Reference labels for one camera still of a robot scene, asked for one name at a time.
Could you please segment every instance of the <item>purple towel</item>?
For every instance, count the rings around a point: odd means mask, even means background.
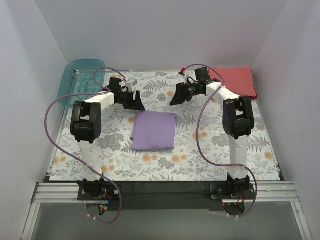
[[[175,113],[140,111],[135,116],[130,137],[132,150],[174,149],[177,116]]]

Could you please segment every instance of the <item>transparent blue tray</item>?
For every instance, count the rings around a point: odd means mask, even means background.
[[[98,93],[101,88],[94,81],[94,73],[97,69],[105,67],[105,63],[98,59],[83,59],[71,62],[64,70],[58,98],[69,94]],[[100,85],[105,81],[105,71],[101,70],[95,78]],[[59,102],[72,108],[75,101],[84,101],[92,96],[72,96]]]

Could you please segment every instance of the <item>red towel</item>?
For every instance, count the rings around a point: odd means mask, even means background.
[[[214,70],[223,76],[225,79],[225,86],[231,92],[239,96],[249,96],[251,99],[258,98],[254,79],[252,77],[252,68],[250,66],[234,68],[215,67]],[[210,69],[209,75],[212,79],[221,81],[220,77]]]

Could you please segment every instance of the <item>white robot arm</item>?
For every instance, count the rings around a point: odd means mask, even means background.
[[[221,86],[220,82],[213,82],[206,86],[206,95],[211,96],[218,87]],[[223,107],[226,100],[239,100],[240,96],[229,91],[226,87],[222,87],[213,97],[213,99]],[[228,135],[230,145],[230,164],[242,164],[247,165],[247,148],[248,148],[248,136],[242,135],[237,139]],[[229,168],[229,175],[234,180],[244,179],[248,176],[248,171],[240,166],[234,166]]]
[[[176,85],[175,95],[171,106],[191,101],[193,96],[204,94],[213,96],[223,108],[222,124],[228,135],[230,145],[230,164],[247,165],[248,138],[255,126],[251,99],[248,96],[234,94],[217,79],[211,79],[206,67],[195,70],[196,81],[191,83],[189,76],[184,76],[184,82]],[[227,176],[228,191],[232,194],[243,193],[250,187],[248,171],[241,166],[229,168]]]
[[[132,91],[135,82],[127,82],[121,87],[121,79],[112,77],[108,88],[111,92],[101,92],[85,101],[73,104],[70,132],[80,147],[82,159],[98,173],[102,174],[98,161],[98,140],[102,131],[101,112],[113,104],[121,104],[125,109],[144,111],[140,92]],[[100,177],[86,168],[83,176],[88,181],[99,180]]]

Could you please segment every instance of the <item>floral mat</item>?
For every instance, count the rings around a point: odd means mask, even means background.
[[[105,75],[105,85],[114,73]],[[133,110],[115,104],[102,113],[102,133],[98,141],[98,155],[105,176],[114,181],[224,181],[227,167],[215,167],[205,162],[197,148],[196,125],[205,104],[205,95],[194,96],[190,102],[169,106],[176,84],[183,81],[175,71],[126,72],[127,80],[137,80],[134,90],[139,90],[146,110],[178,114],[174,150],[132,151],[130,135],[135,121]],[[278,181],[276,161],[271,143],[258,109],[252,101],[255,127],[249,138],[247,166],[257,180]],[[207,158],[215,163],[230,162],[227,135],[222,126],[222,108],[211,100],[200,124],[200,144]],[[81,158],[80,148],[70,133],[72,109],[63,122],[59,145]],[[53,161],[51,181],[76,181],[83,179],[84,167],[61,151]]]

